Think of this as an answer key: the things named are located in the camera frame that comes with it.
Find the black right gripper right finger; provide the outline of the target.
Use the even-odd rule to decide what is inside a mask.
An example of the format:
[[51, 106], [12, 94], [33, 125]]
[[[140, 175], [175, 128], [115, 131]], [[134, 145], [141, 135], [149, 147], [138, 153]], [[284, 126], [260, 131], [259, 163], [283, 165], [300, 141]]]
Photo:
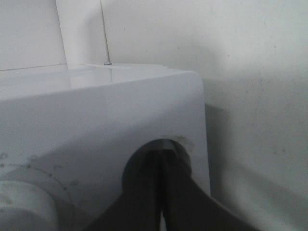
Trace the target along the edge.
[[168, 231], [253, 231], [209, 197], [191, 178], [173, 150], [162, 152], [165, 202], [164, 217]]

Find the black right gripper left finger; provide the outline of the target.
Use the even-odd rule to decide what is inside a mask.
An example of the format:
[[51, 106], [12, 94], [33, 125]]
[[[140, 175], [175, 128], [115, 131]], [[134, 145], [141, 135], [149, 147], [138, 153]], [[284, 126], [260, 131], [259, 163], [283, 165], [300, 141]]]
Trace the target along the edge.
[[160, 202], [159, 151], [145, 155], [135, 178], [121, 196], [90, 225], [91, 231], [159, 231]]

